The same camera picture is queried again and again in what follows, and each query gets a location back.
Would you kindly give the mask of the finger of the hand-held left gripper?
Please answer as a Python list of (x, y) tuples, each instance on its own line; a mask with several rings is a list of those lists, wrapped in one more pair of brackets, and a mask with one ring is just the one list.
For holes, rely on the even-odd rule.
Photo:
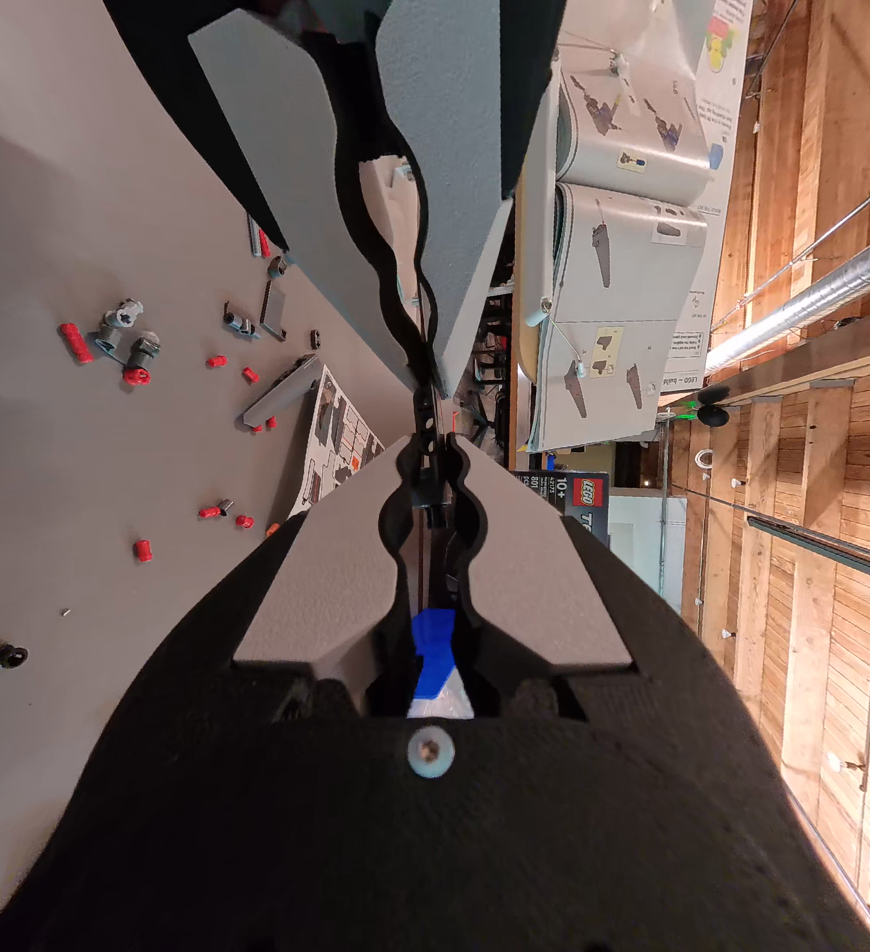
[(421, 273), (448, 399), (474, 346), (512, 205), (501, 196), (500, 4), (395, 1), (375, 45), (387, 113), (425, 188)]
[(361, 163), (397, 144), (370, 44), (313, 30), (291, 38), (244, 9), (189, 41), (279, 227), (277, 242), (406, 387), (433, 387), (429, 346), (362, 189)]

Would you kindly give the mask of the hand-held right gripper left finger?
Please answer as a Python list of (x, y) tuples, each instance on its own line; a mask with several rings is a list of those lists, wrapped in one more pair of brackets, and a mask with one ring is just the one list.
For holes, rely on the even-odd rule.
[(411, 437), (314, 504), (234, 654), (236, 666), (335, 680), (374, 716), (408, 714), (420, 662), (403, 550)]

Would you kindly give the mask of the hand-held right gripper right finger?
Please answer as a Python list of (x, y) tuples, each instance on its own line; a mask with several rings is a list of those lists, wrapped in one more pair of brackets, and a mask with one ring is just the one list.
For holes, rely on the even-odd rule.
[(567, 524), (464, 437), (449, 435), (444, 449), (452, 650), (470, 716), (500, 716), (524, 683), (580, 716), (574, 682), (623, 683), (636, 678), (636, 662)]

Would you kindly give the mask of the toy car set box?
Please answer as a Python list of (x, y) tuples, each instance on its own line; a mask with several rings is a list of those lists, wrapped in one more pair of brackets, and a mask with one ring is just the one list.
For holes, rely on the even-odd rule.
[(511, 474), (553, 506), (561, 517), (572, 517), (601, 543), (609, 544), (608, 473), (523, 470)]

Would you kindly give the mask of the blue plastic bin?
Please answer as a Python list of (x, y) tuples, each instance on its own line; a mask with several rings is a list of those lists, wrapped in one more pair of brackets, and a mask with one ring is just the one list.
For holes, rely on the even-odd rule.
[(416, 655), (422, 668), (413, 701), (434, 701), (455, 670), (452, 638), (456, 620), (454, 608), (429, 607), (419, 612), (411, 625)]

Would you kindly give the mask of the sticker sheet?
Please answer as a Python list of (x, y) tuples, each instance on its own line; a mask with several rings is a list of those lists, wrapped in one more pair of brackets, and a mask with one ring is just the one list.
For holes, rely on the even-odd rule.
[(317, 387), (302, 481), (289, 516), (310, 509), (384, 451), (384, 444), (325, 367)]

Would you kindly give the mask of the thin grey plate piece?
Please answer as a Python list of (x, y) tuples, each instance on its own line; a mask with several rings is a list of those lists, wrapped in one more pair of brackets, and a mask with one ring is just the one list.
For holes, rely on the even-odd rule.
[(286, 294), (281, 291), (274, 279), (267, 279), (263, 292), (260, 312), (260, 327), (278, 342), (286, 340), (286, 329), (283, 327), (283, 312), (286, 303)]

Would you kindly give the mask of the open instruction booklet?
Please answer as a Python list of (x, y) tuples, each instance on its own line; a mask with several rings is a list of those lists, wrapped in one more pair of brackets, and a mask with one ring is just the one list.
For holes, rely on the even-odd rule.
[(655, 421), (711, 179), (697, 80), (713, 2), (567, 2), (556, 49), (552, 280), (533, 453)]

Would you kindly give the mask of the grey curved panel piece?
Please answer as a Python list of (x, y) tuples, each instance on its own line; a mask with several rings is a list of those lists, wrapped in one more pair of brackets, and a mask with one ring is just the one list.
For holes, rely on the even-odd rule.
[(267, 420), (318, 387), (323, 363), (317, 353), (306, 354), (280, 375), (273, 385), (242, 415), (243, 425), (252, 430), (262, 428)]

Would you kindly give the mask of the cream book stand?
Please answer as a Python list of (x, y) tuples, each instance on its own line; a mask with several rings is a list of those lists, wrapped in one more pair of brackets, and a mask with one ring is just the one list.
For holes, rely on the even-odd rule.
[(597, 343), (619, 344), (620, 320), (606, 294), (619, 289), (611, 251), (627, 196), (556, 180), (560, 112), (570, 111), (566, 51), (552, 55), (515, 189), (513, 356), (536, 387), (539, 449), (616, 441), (627, 434), (632, 398), (620, 392), (617, 359)]

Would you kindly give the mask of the grey axle connector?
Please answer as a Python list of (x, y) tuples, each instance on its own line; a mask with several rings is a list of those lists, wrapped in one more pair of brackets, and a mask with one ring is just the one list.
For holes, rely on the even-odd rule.
[(144, 331), (132, 344), (124, 362), (122, 380), (130, 387), (146, 386), (151, 381), (151, 370), (161, 350), (159, 336)]
[(134, 299), (125, 299), (108, 310), (101, 319), (95, 335), (95, 345), (108, 356), (117, 350), (123, 335), (134, 327), (143, 313), (143, 304)]

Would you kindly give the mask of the white paper sign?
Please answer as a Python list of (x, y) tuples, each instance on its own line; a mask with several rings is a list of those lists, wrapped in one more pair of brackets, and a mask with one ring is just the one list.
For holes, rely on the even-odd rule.
[(706, 12), (694, 57), (695, 94), (708, 145), (708, 182), (692, 208), (707, 223), (703, 256), (669, 350), (661, 393), (702, 386), (727, 225), (752, 1), (694, 2)]

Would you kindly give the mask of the scattered red pins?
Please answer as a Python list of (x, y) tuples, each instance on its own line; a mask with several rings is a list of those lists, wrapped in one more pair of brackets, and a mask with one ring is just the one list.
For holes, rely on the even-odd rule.
[[(243, 338), (223, 323), (229, 301), (256, 325), (258, 336)], [(241, 422), (244, 407), (262, 395), (270, 352), (257, 344), (259, 320), (217, 294), (194, 305), (171, 307), (152, 299), (112, 356), (94, 339), (98, 327), (81, 334), (61, 325), (60, 337), (78, 366), (95, 366), (108, 400), (91, 408), (83, 399), (78, 475), (87, 477), (88, 518), (95, 520), (101, 545), (121, 541), (139, 563), (162, 554), (193, 554), (198, 525), (227, 524), (234, 537), (262, 541), (276, 530), (264, 510), (275, 492), (273, 463), (260, 455), (262, 433), (274, 430), (272, 417), (252, 430)], [(122, 380), (134, 341), (155, 332), (161, 350), (146, 386)]]

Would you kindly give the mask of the silver air duct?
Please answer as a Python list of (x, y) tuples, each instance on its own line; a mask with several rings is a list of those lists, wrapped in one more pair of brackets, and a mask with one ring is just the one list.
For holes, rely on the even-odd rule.
[(740, 362), (792, 329), (810, 326), (870, 294), (870, 246), (708, 352), (704, 376)]

